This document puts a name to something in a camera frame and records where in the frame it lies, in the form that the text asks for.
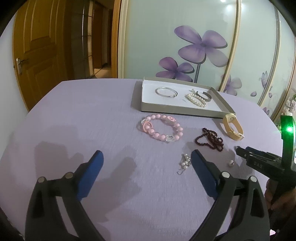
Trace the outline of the person's right hand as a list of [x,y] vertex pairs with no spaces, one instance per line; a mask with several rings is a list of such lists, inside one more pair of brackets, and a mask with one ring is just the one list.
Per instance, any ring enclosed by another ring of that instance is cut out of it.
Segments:
[[276,201],[273,201],[278,182],[269,179],[266,183],[265,201],[269,215],[270,226],[274,230],[288,225],[295,220],[295,188],[286,191]]

